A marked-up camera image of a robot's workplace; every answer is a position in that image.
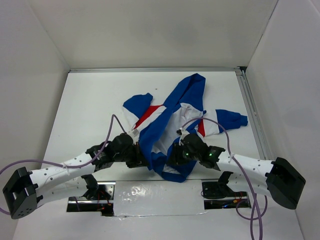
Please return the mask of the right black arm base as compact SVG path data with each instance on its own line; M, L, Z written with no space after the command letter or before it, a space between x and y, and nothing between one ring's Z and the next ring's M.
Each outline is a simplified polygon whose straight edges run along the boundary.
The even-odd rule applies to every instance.
M201 195L209 200L240 197L239 193L234 192L227 186L231 174L232 172L225 171L217 181L203 181Z

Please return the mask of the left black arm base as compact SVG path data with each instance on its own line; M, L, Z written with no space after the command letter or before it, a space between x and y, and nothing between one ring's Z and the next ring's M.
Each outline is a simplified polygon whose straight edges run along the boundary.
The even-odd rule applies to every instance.
M86 191L82 197L87 200L97 200L98 198L102 198L108 201L113 198L113 192L110 192L104 184L98 184L92 174L83 175L81 178L86 183Z

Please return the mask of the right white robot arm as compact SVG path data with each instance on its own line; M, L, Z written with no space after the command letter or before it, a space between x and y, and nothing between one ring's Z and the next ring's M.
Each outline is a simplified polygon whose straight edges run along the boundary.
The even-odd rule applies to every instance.
M223 196L253 190L290 210L297 208L306 184L305 178L284 158L261 160L231 154L222 147L207 145L197 134L190 133L173 144L168 164L185 167L194 161L222 172L218 190Z

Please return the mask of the blue white red jacket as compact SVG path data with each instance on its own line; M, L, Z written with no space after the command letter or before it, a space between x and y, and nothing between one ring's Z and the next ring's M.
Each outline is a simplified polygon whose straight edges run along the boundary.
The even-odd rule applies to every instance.
M177 130L186 126L201 139L224 130L248 125L248 118L225 109L206 111L203 104L206 79L195 73L181 80L161 105L153 105L150 93L134 95L122 107L130 129L138 131L142 154L153 170L166 181L182 183L196 162L174 166L168 163L174 144L179 143Z

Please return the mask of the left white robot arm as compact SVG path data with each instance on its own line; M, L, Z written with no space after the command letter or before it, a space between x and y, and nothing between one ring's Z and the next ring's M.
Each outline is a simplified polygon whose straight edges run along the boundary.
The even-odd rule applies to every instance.
M20 219L46 203L70 197L109 200L110 194L93 174L113 163L125 163L128 168L149 166L139 143L122 133L63 163L30 171L18 168L2 190L8 214L14 220Z

